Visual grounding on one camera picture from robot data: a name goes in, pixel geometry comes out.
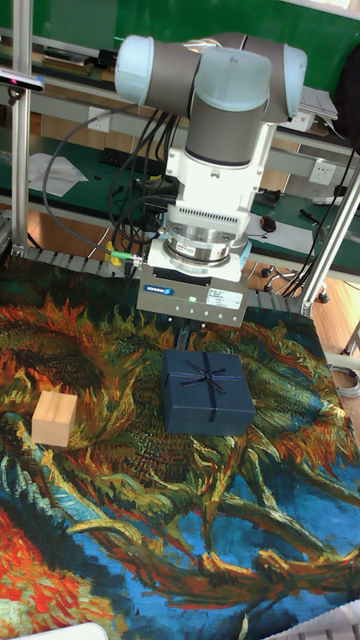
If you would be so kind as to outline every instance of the ribbon bow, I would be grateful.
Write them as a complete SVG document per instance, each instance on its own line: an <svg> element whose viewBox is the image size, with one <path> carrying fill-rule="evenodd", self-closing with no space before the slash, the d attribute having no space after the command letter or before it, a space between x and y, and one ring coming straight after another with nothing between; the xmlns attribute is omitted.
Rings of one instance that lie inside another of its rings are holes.
<svg viewBox="0 0 360 640"><path fill-rule="evenodd" d="M190 365L190 367L192 367L193 369L196 369L196 371L201 373L201 378L193 378L191 380L186 380L181 384L184 387L188 387L191 384L201 384L203 382L207 383L208 389L209 389L209 395L210 395L210 404L211 404L210 422L214 422L215 414L217 411L215 391L219 391L219 393L226 393L226 390L218 382L216 382L216 380L214 380L214 376L218 376L222 373L225 373L226 369L224 368L210 369L208 354L203 352L203 358L204 358L204 367L205 367L204 369L202 369L201 367L198 367L197 364L194 364L190 360L186 360L186 364Z"/></svg>

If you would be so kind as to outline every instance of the aluminum pole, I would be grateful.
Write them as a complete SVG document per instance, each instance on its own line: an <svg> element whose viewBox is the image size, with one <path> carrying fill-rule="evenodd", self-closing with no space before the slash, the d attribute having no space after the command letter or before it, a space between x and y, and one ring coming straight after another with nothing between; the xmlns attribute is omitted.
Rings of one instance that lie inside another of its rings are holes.
<svg viewBox="0 0 360 640"><path fill-rule="evenodd" d="M312 271L306 281L302 294L298 298L303 315L310 315L311 306L324 278L329 271L335 256L344 240L345 234L356 213L360 202L360 163L358 164L351 182L346 190L344 199L339 207L337 216L329 230L324 246L315 258Z"/></svg>
<svg viewBox="0 0 360 640"><path fill-rule="evenodd" d="M13 69L31 74L33 0L13 0ZM12 108L12 240L13 253L26 255L30 91Z"/></svg>

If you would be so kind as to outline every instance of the printed tapestry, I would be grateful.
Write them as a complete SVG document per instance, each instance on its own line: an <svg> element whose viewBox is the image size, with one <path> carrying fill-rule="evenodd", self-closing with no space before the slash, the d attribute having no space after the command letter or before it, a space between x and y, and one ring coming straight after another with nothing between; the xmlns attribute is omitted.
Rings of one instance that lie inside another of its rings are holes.
<svg viewBox="0 0 360 640"><path fill-rule="evenodd" d="M176 332L136 292L1 269L0 638L92 621L109 640L258 640L359 597L359 453L312 321L250 308L191 334L240 357L256 417L173 435ZM78 396L66 449L31 440L41 390Z"/></svg>

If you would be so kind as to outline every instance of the green wall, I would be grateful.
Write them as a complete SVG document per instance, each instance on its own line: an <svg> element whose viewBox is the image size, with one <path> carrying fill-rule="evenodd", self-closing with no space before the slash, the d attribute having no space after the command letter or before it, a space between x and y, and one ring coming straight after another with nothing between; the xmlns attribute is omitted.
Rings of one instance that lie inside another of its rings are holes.
<svg viewBox="0 0 360 640"><path fill-rule="evenodd" d="M11 28L11 11L0 0L1 27ZM131 33L184 41L224 31L303 49L305 84L330 92L360 43L360 21L280 0L34 0L34 34L95 49Z"/></svg>

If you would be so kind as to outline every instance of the navy gift box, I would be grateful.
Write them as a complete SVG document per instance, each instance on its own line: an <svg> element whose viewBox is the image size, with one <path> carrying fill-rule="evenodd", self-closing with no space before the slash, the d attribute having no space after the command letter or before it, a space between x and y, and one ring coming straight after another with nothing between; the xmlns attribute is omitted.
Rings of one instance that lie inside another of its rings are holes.
<svg viewBox="0 0 360 640"><path fill-rule="evenodd" d="M255 416L235 355L167 349L162 390L170 433L241 436Z"/></svg>

